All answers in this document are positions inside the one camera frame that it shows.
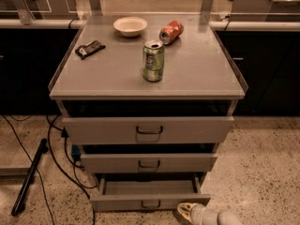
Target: desk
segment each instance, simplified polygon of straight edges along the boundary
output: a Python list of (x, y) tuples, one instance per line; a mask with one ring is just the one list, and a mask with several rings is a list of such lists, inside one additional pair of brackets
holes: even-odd
[[(141, 15), (142, 35), (113, 30), (119, 16), (93, 16), (53, 80), (51, 98), (64, 115), (82, 164), (95, 175), (96, 211), (174, 209), (207, 204), (201, 184), (217, 159), (245, 92), (214, 32), (198, 15)], [(142, 76), (143, 45), (164, 25), (179, 20), (185, 31), (165, 47), (164, 76)], [(74, 52), (97, 39), (105, 44), (85, 60)]]

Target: soda can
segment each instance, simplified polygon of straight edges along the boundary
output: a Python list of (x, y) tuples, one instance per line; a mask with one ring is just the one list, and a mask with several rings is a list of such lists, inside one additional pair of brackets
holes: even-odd
[(164, 47), (161, 41), (147, 41), (143, 46), (143, 77), (149, 82), (162, 79), (164, 68)]
[(171, 44), (179, 35), (184, 32), (184, 26), (175, 20), (164, 26), (159, 33), (159, 39), (163, 44)]

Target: can lid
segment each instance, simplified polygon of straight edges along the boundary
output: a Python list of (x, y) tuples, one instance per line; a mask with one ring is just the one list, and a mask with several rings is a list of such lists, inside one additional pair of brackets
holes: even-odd
[(144, 46), (146, 46), (149, 49), (159, 49), (163, 46), (162, 41), (146, 41), (146, 43), (144, 44)]

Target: red can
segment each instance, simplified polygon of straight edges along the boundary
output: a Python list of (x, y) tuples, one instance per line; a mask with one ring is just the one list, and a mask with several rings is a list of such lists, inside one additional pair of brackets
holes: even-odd
[(179, 21), (175, 20), (163, 27), (159, 33), (159, 39), (163, 44), (171, 44), (184, 31), (184, 26)]

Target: black metal bar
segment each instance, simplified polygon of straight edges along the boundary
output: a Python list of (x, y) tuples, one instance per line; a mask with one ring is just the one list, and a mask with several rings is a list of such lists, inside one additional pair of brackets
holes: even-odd
[(47, 139), (42, 139), (40, 141), (35, 158), (32, 161), (30, 169), (22, 183), (22, 188), (20, 190), (17, 201), (15, 202), (15, 205), (12, 208), (11, 215), (14, 217), (17, 216), (18, 214), (20, 214), (21, 211), (24, 209), (23, 200), (25, 199), (27, 190), (29, 189), (32, 178), (36, 172), (41, 155), (42, 155), (42, 153), (45, 153), (48, 150), (46, 144), (47, 144)]

